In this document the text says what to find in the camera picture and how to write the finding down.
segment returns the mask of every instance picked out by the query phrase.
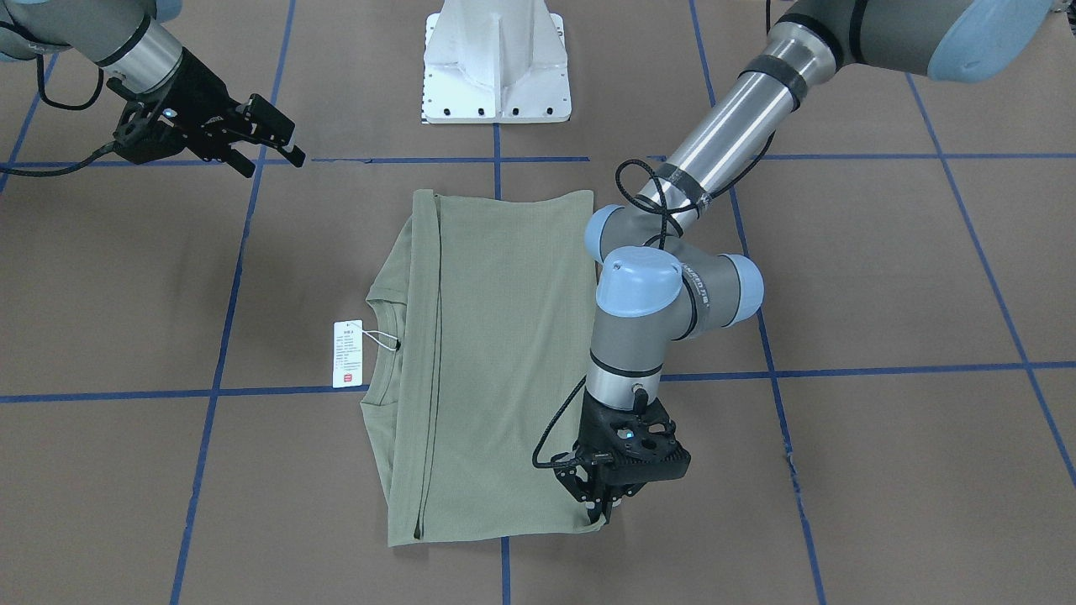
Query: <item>white paper tag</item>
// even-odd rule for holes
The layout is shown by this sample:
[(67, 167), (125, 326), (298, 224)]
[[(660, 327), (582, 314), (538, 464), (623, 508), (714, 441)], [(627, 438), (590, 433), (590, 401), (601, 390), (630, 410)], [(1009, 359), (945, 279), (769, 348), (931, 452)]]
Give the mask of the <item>white paper tag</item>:
[(363, 320), (332, 324), (332, 388), (363, 384)]

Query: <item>tag string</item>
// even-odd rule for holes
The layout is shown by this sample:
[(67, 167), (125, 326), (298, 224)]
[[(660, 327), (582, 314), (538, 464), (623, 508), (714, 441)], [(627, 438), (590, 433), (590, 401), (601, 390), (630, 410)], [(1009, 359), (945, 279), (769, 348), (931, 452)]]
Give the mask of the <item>tag string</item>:
[[(397, 338), (397, 337), (395, 337), (395, 336), (393, 336), (393, 335), (391, 335), (391, 334), (388, 334), (387, 332), (381, 332), (380, 329), (362, 329), (362, 328), (359, 328), (359, 329), (370, 340), (377, 342), (378, 347), (381, 347), (382, 349), (385, 349), (387, 351), (399, 351), (400, 350), (400, 339)], [(396, 341), (396, 346), (395, 347), (390, 347), (388, 344), (385, 344), (384, 342), (381, 341), (380, 338), (378, 338), (377, 336), (374, 336), (374, 334), (378, 334), (378, 335), (381, 335), (381, 336), (385, 336), (387, 338), (392, 338), (393, 340)]]

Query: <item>blue tape line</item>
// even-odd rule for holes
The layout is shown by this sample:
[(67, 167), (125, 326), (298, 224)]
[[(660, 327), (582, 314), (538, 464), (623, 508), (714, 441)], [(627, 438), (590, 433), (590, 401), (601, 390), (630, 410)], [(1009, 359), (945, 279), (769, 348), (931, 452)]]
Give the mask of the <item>blue tape line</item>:
[(764, 160), (795, 159), (937, 159), (935, 153), (770, 153)]
[(718, 382), (722, 380), (758, 380), (769, 378), (768, 371), (716, 371), (705, 374), (667, 374), (662, 382)]
[(1076, 153), (945, 153), (947, 159), (1076, 159)]
[(710, 65), (706, 60), (706, 48), (703, 45), (703, 30), (698, 27), (698, 11), (695, 10), (695, 0), (688, 0), (688, 5), (691, 8), (691, 24), (695, 27), (695, 44), (698, 46), (698, 58), (703, 61), (703, 78), (706, 79), (706, 94), (710, 96), (710, 107), (712, 108), (718, 104), (718, 97), (713, 94), (713, 84), (710, 82)]
[(570, 164), (574, 161), (590, 161), (590, 160), (591, 158), (585, 155), (512, 156), (512, 157), (500, 158), (500, 161), (504, 164), (543, 164), (543, 163)]
[(500, 125), (493, 125), (493, 197), (500, 199)]
[(500, 538), (500, 603), (512, 605), (512, 564), (508, 536)]
[[(1035, 369), (1076, 369), (1072, 362), (1033, 362)], [(914, 376), (923, 374), (960, 374), (976, 371), (1015, 371), (1024, 369), (1023, 364), (959, 364), (948, 366), (892, 366), (864, 368), (820, 368), (777, 370), (778, 378), (826, 378), (844, 376)], [(769, 378), (769, 371), (724, 371), (696, 374), (668, 374), (662, 382), (721, 382), (725, 380), (760, 380)], [(368, 384), (334, 389), (327, 384), (309, 386), (245, 386), (220, 389), (220, 397), (249, 397), (256, 395), (301, 395), (311, 393), (364, 393)], [(44, 393), (40, 395), (0, 395), (0, 404), (31, 404), (51, 402), (98, 402), (113, 399), (171, 399), (183, 397), (209, 397), (211, 390), (186, 391), (122, 391), (109, 393)]]
[(987, 259), (987, 253), (983, 251), (982, 244), (979, 241), (979, 236), (975, 231), (975, 225), (972, 224), (972, 215), (968, 213), (967, 206), (964, 203), (964, 196), (961, 195), (960, 187), (957, 186), (957, 179), (952, 175), (952, 169), (949, 167), (949, 161), (942, 152), (942, 143), (938, 141), (937, 132), (934, 130), (934, 124), (931, 122), (931, 117), (926, 113), (926, 105), (923, 103), (923, 99), (919, 95), (919, 88), (916, 87), (916, 81), (911, 78), (911, 74), (905, 73), (904, 76), (908, 81), (911, 94), (916, 98), (916, 104), (919, 107), (919, 112), (923, 116), (923, 123), (926, 125), (926, 131), (930, 132), (931, 140), (934, 141), (934, 147), (938, 152), (938, 157), (942, 160), (942, 167), (945, 169), (946, 179), (949, 180), (949, 187), (952, 189), (952, 195), (957, 199), (957, 206), (960, 208), (960, 214), (964, 219), (964, 225), (967, 227), (968, 235), (972, 237), (972, 243), (975, 244), (975, 252), (979, 255), (979, 262), (982, 264), (982, 270), (987, 273), (987, 280), (990, 282), (990, 287), (994, 292), (994, 298), (997, 300), (997, 306), (1002, 310), (1002, 316), (1005, 319), (1005, 325), (1008, 326), (1009, 336), (1011, 336), (1013, 343), (1016, 346), (1016, 350), (1020, 354), (1020, 361), (1023, 362), (1023, 367), (1028, 372), (1028, 380), (1031, 382), (1031, 388), (1035, 392), (1035, 398), (1038, 399), (1038, 407), (1043, 410), (1043, 417), (1046, 419), (1046, 424), (1049, 426), (1050, 434), (1053, 436), (1053, 442), (1058, 447), (1058, 453), (1061, 454), (1061, 461), (1064, 463), (1065, 469), (1068, 472), (1068, 479), (1072, 481), (1073, 487), (1076, 488), (1076, 466), (1073, 465), (1072, 456), (1068, 455), (1068, 449), (1065, 447), (1064, 439), (1061, 438), (1061, 432), (1058, 431), (1058, 425), (1053, 421), (1053, 414), (1050, 412), (1050, 406), (1046, 403), (1046, 397), (1043, 395), (1043, 390), (1038, 384), (1038, 378), (1035, 376), (1035, 368), (1032, 366), (1030, 360), (1028, 360), (1028, 353), (1023, 348), (1023, 342), (1020, 341), (1020, 335), (1017, 334), (1016, 323), (1013, 321), (1013, 315), (1009, 313), (1008, 306), (1005, 305), (1005, 298), (1002, 296), (1002, 291), (997, 285), (996, 278), (994, 278), (994, 271), (990, 268), (990, 262)]
[[(56, 54), (53, 55), (52, 60), (48, 61), (48, 67), (45, 68), (45, 76), (43, 79), (45, 84), (48, 84), (48, 78), (52, 76), (53, 68), (56, 67), (56, 61), (59, 58), (59, 54)], [(30, 130), (30, 122), (33, 121), (33, 114), (38, 112), (38, 103), (40, 102), (41, 96), (34, 93), (33, 100), (30, 101), (30, 109), (26, 111), (26, 118), (23, 119), (23, 127), (18, 130), (18, 138), (15, 139), (15, 146), (12, 147), (11, 155), (8, 156), (9, 167), (14, 166), (15, 160), (18, 159), (18, 152), (23, 149), (23, 143), (26, 141), (26, 133)], [(11, 178), (11, 174), (0, 173), (0, 194), (2, 194), (4, 187), (8, 186), (9, 178)]]
[[(947, 153), (942, 156), (934, 153), (803, 153), (803, 154), (766, 154), (765, 161), (789, 161), (797, 159), (1076, 159), (1076, 153)], [(654, 161), (667, 161), (666, 155), (648, 155)], [(570, 164), (590, 161), (585, 155), (553, 155), (553, 156), (512, 156), (501, 157), (501, 164)], [(494, 157), (313, 157), (310, 161), (320, 164), (494, 164)], [(9, 161), (5, 168), (65, 168), (75, 164), (71, 161)], [(282, 158), (266, 158), (266, 166), (291, 166)], [(134, 165), (124, 160), (98, 160), (88, 168), (139, 168), (146, 166), (224, 166), (221, 161), (202, 161), (200, 159), (158, 159), (146, 164)]]
[(302, 395), (308, 393), (365, 393), (369, 384), (334, 389), (330, 385), (316, 386), (254, 386), (245, 389), (221, 389), (222, 397), (250, 397), (252, 395)]
[(1035, 369), (1072, 369), (1076, 368), (1076, 362), (1032, 362), (1031, 367)]
[[(295, 18), (295, 2), (289, 0), (287, 5), (287, 18), (284, 22), (284, 37), (281, 42), (280, 56), (277, 60), (277, 74), (273, 80), (271, 103), (277, 103), (280, 93), (280, 84), (284, 75), (284, 65), (287, 59), (288, 41), (292, 36), (292, 22)], [(206, 459), (209, 453), (209, 442), (213, 433), (213, 420), (216, 416), (216, 403), (221, 391), (221, 381), (224, 377), (224, 365), (228, 356), (228, 342), (231, 339), (232, 321), (236, 316), (236, 306), (239, 300), (239, 287), (243, 278), (243, 256), (246, 253), (246, 241), (251, 235), (251, 221), (254, 217), (254, 210), (257, 208), (258, 192), (261, 188), (261, 175), (265, 173), (266, 147), (261, 146), (258, 153), (257, 167), (254, 170), (254, 185), (251, 187), (251, 198), (246, 207), (246, 220), (243, 223), (243, 236), (239, 241), (239, 255), (236, 258), (236, 272), (231, 280), (231, 294), (228, 297), (228, 311), (224, 319), (224, 329), (221, 334), (221, 353), (216, 362), (216, 371), (213, 375), (212, 396), (209, 406), (206, 408), (206, 424), (202, 428), (201, 446), (198, 449), (198, 464), (195, 467), (195, 479), (190, 488), (190, 502), (187, 505), (186, 524), (183, 529), (183, 541), (180, 545), (180, 555), (175, 562), (175, 578), (172, 581), (172, 594), (169, 600), (170, 605), (179, 605), (180, 593), (183, 589), (183, 577), (186, 574), (187, 554), (190, 552), (190, 537), (194, 533), (195, 518), (198, 513), (198, 497), (201, 494), (202, 477), (206, 473)]]
[(0, 404), (43, 404), (53, 402), (115, 402), (126, 399), (179, 399), (209, 397), (211, 391), (127, 391), (119, 393), (47, 393), (41, 395), (0, 395)]
[(834, 369), (778, 370), (778, 378), (820, 378), (832, 376), (904, 376), (917, 374), (957, 374), (973, 371), (1011, 371), (1023, 369), (1023, 364), (966, 364), (949, 366), (907, 366)]
[(553, 164), (590, 161), (585, 155), (516, 157), (315, 157), (311, 161), (335, 164)]
[[(703, 46), (703, 32), (698, 26), (698, 13), (695, 10), (695, 0), (689, 0), (691, 5), (691, 20), (695, 27), (695, 42), (698, 45), (698, 58), (703, 64), (703, 75), (706, 78), (706, 92), (710, 96), (710, 107), (717, 104), (717, 98), (713, 95), (713, 85), (710, 82), (710, 68), (706, 61), (706, 50)], [(736, 219), (736, 234), (739, 236), (740, 245), (744, 248), (744, 256), (748, 258), (751, 257), (750, 251), (747, 244), (747, 234), (744, 230), (744, 219), (739, 211), (739, 201), (736, 197), (736, 187), (730, 188), (730, 197), (732, 199), (733, 215)], [(796, 508), (799, 511), (799, 524), (803, 527), (804, 541), (807, 545), (807, 557), (810, 562), (811, 575), (815, 579), (815, 592), (818, 595), (819, 605), (826, 605), (825, 603), (825, 588), (822, 585), (822, 573), (818, 563), (818, 554), (815, 551), (815, 538), (810, 530), (810, 521), (807, 519), (807, 511), (803, 503), (803, 494), (799, 489), (799, 478), (796, 473), (795, 464), (792, 462), (792, 437), (789, 433), (788, 421), (784, 418), (784, 404), (781, 399), (781, 389), (777, 382), (777, 374), (774, 367), (774, 356), (769, 348), (769, 338), (766, 335), (766, 323), (763, 319), (762, 309), (758, 311), (759, 318), (759, 336), (762, 338), (762, 351), (766, 356), (766, 369), (769, 375), (770, 389), (774, 392), (774, 405), (777, 408), (777, 418), (781, 425), (781, 437), (784, 439), (784, 452), (785, 459), (789, 463), (789, 474), (792, 477), (792, 491), (796, 498)]]
[[(744, 248), (744, 256), (751, 257), (751, 252), (747, 245), (747, 234), (744, 230), (744, 219), (739, 211), (739, 199), (736, 195), (736, 187), (728, 192), (733, 207), (733, 216), (736, 219), (736, 234), (739, 236), (740, 245)], [(807, 518), (807, 509), (804, 506), (803, 490), (799, 487), (799, 472), (796, 469), (793, 460), (792, 434), (789, 432), (788, 418), (784, 414), (784, 402), (781, 397), (781, 386), (778, 383), (778, 374), (774, 366), (774, 354), (769, 347), (769, 336), (766, 333), (766, 320), (762, 309), (759, 309), (759, 336), (762, 338), (762, 352), (766, 357), (766, 370), (769, 376), (769, 386), (774, 392), (774, 406), (777, 408), (777, 419), (781, 426), (781, 438), (784, 441), (784, 458), (789, 464), (789, 475), (792, 478), (792, 491), (796, 498), (796, 509), (799, 511), (799, 525), (803, 527), (804, 543), (807, 546), (807, 558), (810, 561), (811, 576), (815, 579), (815, 592), (818, 596), (819, 605), (826, 605), (825, 587), (822, 583), (822, 571), (818, 562), (818, 551), (815, 548), (815, 536), (811, 533), (810, 520)]]

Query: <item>black band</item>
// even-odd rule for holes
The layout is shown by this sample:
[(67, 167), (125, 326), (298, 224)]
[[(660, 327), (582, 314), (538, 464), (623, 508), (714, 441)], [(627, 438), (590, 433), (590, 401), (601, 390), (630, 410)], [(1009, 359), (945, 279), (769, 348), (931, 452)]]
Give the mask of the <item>black band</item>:
[(12, 23), (0, 22), (0, 29), (6, 29), (8, 31), (25, 40), (27, 44), (31, 45), (30, 51), (33, 52), (34, 54), (39, 53), (37, 53), (34, 48), (32, 48), (33, 45), (42, 46), (46, 53), (59, 53), (71, 47), (70, 44), (57, 44), (55, 42), (45, 42), (43, 40), (38, 40), (38, 37), (36, 37), (33, 33), (30, 33), (29, 29), (26, 29), (22, 25), (15, 23), (15, 17), (12, 17), (11, 20)]
[(131, 48), (138, 46), (138, 43), (142, 41), (142, 37), (145, 36), (145, 32), (150, 29), (151, 22), (153, 22), (153, 19), (150, 18), (150, 15), (143, 17), (142, 23), (138, 24), (138, 29), (136, 29), (134, 33), (127, 39), (127, 42), (124, 42), (123, 46), (116, 48), (115, 53), (112, 53), (108, 57), (97, 61), (97, 67), (109, 67), (110, 65), (124, 58), (124, 55), (127, 53), (130, 53)]
[(703, 185), (699, 185), (698, 181), (696, 181), (694, 177), (684, 172), (679, 166), (674, 166), (666, 161), (665, 164), (659, 166), (657, 170), (654, 170), (654, 174), (665, 179), (674, 187), (680, 189), (683, 195), (688, 196), (688, 199), (698, 207), (695, 209), (695, 212), (697, 212), (698, 215), (702, 215), (703, 210), (713, 202), (713, 197), (710, 196), (710, 192), (704, 189)]
[(688, 329), (684, 330), (683, 336), (674, 338), (674, 341), (688, 338), (692, 330), (695, 329), (695, 326), (698, 325), (698, 307), (695, 305), (695, 293), (691, 291), (691, 284), (688, 283), (688, 278), (680, 276), (680, 279), (683, 281), (683, 289), (688, 291), (688, 298), (691, 300), (691, 323), (688, 324)]
[(617, 376), (623, 376), (625, 378), (646, 378), (648, 376), (653, 376), (653, 375), (662, 371), (662, 366), (657, 366), (654, 369), (647, 370), (647, 371), (629, 371), (629, 370), (626, 370), (626, 369), (617, 369), (617, 368), (612, 367), (609, 364), (603, 363), (601, 360), (595, 357), (594, 356), (594, 351), (591, 351), (591, 361), (594, 362), (594, 365), (596, 365), (599, 368), (608, 371), (609, 374), (615, 374)]
[(777, 80), (784, 87), (789, 89), (792, 94), (792, 111), (799, 109), (799, 103), (803, 102), (804, 97), (807, 96), (807, 81), (804, 80), (803, 75), (796, 71), (796, 68), (789, 65), (784, 59), (775, 57), (773, 55), (759, 55), (751, 62), (747, 64), (747, 68), (740, 73), (755, 71), (759, 73), (765, 73), (766, 75)]
[(821, 38), (822, 42), (825, 42), (825, 45), (830, 47), (833, 58), (837, 61), (837, 69), (845, 66), (845, 50), (840, 46), (840, 41), (822, 22), (801, 13), (785, 13), (784, 16), (777, 19), (777, 23), (784, 22), (802, 25), (815, 32), (815, 36)]
[(855, 62), (863, 65), (869, 65), (863, 59), (863, 42), (860, 40), (863, 36), (863, 13), (866, 12), (869, 1), (855, 0), (855, 5), (852, 8), (852, 22), (848, 26), (848, 50), (851, 51)]

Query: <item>folded shirt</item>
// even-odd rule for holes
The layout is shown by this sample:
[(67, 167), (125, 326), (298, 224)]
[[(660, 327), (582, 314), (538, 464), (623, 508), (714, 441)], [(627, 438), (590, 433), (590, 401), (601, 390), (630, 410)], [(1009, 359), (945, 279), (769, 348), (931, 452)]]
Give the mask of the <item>folded shirt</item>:
[[(367, 302), (379, 349), (362, 409), (388, 503), (388, 545), (600, 527), (530, 452), (585, 374), (593, 193), (548, 201), (414, 194)], [(544, 452), (571, 449), (579, 405)]]

